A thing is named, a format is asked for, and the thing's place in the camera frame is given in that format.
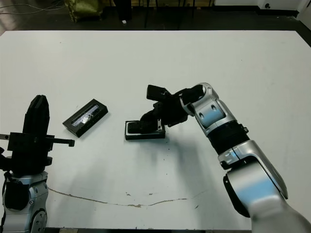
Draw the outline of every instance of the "white table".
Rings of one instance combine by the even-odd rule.
[[[76,139],[62,122],[92,98],[110,112],[75,147],[54,145],[48,227],[250,229],[194,118],[163,140],[124,140],[124,122],[152,108],[148,84],[174,93],[199,82],[249,128],[311,220],[311,48],[296,32],[6,32],[0,46],[1,133],[22,130],[36,94],[61,138]]]

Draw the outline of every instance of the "dark floor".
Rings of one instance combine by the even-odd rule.
[[[13,0],[3,0],[0,6],[8,5]],[[49,6],[49,1],[35,0],[41,8]],[[23,6],[2,8],[1,12],[24,13],[33,11]],[[123,26],[118,19],[115,7],[106,7],[103,19],[73,23],[67,8],[55,11],[42,11],[31,15],[1,15],[0,34],[11,30],[289,30],[297,31],[311,46],[311,31],[295,17],[263,16],[252,11],[219,12],[213,8],[194,11],[191,8],[160,7],[150,8],[147,28],[144,28],[146,8],[134,7],[133,19]]]

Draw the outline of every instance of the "black device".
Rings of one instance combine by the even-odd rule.
[[[157,101],[154,109],[144,114],[140,120],[125,122],[125,139],[165,138],[165,125],[171,127],[188,119],[184,105],[203,95],[202,87],[197,85],[191,89],[183,89],[171,94],[166,88],[148,85],[147,99]]]
[[[165,126],[161,121],[130,120],[125,122],[125,139],[157,139],[165,138]]]
[[[63,125],[77,137],[81,137],[89,128],[95,125],[108,113],[105,105],[92,99],[78,112],[63,122]]]

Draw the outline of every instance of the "white wall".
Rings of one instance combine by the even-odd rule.
[[[265,4],[270,4],[270,9],[272,10],[297,10],[300,3],[305,0],[260,0],[260,9],[265,9]]]
[[[257,6],[258,0],[215,0],[216,6]]]
[[[308,0],[215,0],[216,6],[258,6],[265,9],[270,4],[273,10],[297,10],[301,12],[308,4]]]

